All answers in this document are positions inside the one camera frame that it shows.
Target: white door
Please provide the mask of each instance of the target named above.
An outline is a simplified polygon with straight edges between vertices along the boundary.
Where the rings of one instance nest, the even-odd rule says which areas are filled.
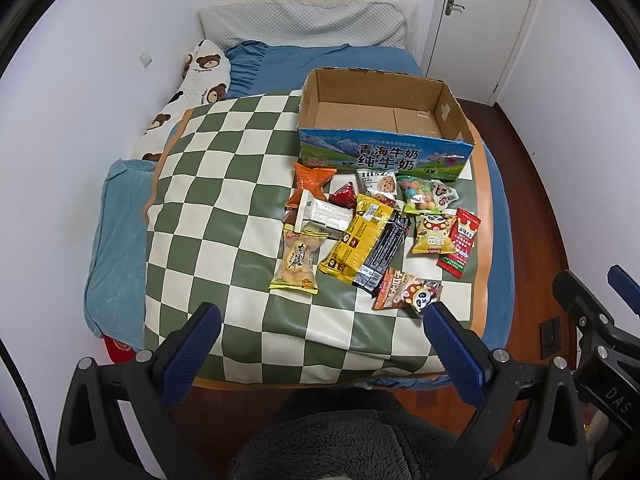
[[[450,10],[448,1],[454,3]],[[427,76],[443,80],[455,97],[488,103],[530,1],[445,0]]]

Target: cardboard box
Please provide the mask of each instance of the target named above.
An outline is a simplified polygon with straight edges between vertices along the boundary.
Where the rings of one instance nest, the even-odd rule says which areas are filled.
[[[474,139],[442,81],[391,72],[318,68],[306,78],[298,122],[311,168],[398,170],[458,177]]]

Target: light switch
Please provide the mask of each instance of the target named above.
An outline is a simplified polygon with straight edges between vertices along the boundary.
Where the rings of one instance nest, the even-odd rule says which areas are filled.
[[[151,54],[149,54],[148,50],[140,54],[140,63],[142,63],[142,66],[145,68],[151,64]]]

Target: green and white checkered blanket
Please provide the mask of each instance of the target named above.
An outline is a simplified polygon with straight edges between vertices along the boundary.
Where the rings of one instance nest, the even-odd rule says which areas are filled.
[[[162,154],[148,205],[146,347],[157,348],[210,301],[222,311],[223,329],[201,380],[334,384],[441,372],[409,309],[373,311],[368,294],[322,272],[317,295],[268,289],[282,258],[284,205],[300,153],[299,102],[296,91],[185,114]],[[454,184],[456,205],[476,211],[472,175],[469,164]],[[324,191],[350,180],[354,174],[337,174]],[[471,326],[478,251],[457,280],[435,256],[411,254],[413,243],[411,233],[392,266],[441,280],[442,301]],[[333,244],[327,240],[319,257]]]

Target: pillow with bear print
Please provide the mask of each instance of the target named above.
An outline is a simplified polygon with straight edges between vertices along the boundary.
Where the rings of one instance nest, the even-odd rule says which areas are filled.
[[[138,141],[134,158],[162,153],[172,129],[189,108],[224,100],[231,82],[231,63],[215,43],[202,40],[187,54],[182,76],[178,91]]]

